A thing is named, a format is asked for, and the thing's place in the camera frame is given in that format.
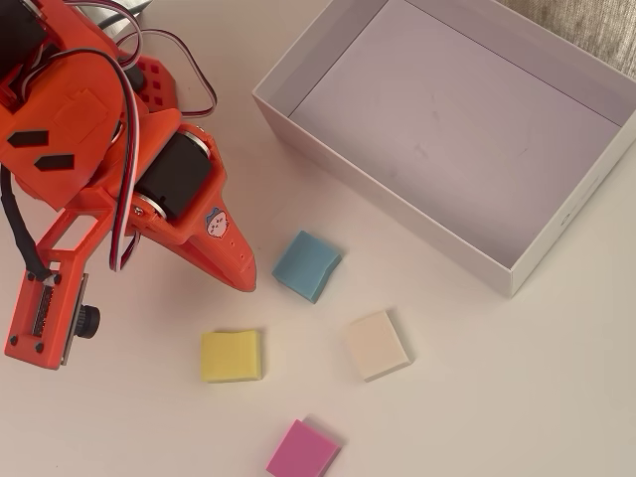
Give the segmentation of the orange gripper black motor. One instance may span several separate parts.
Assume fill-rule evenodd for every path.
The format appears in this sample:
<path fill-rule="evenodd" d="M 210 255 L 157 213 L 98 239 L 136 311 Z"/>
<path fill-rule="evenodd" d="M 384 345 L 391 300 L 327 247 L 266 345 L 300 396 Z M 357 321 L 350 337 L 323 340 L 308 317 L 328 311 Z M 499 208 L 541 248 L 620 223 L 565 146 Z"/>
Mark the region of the orange gripper black motor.
<path fill-rule="evenodd" d="M 212 136 L 192 124 L 177 124 L 177 112 L 165 109 L 140 120 L 141 175 L 134 187 L 126 234 L 142 236 L 171 250 L 223 284 L 255 290 L 255 260 L 222 193 L 227 173 Z M 85 140 L 75 152 L 46 151 L 37 159 L 37 195 L 63 207 L 58 220 L 39 240 L 37 250 L 51 253 L 79 216 L 96 219 L 87 234 L 92 252 L 113 227 L 121 146 Z"/>

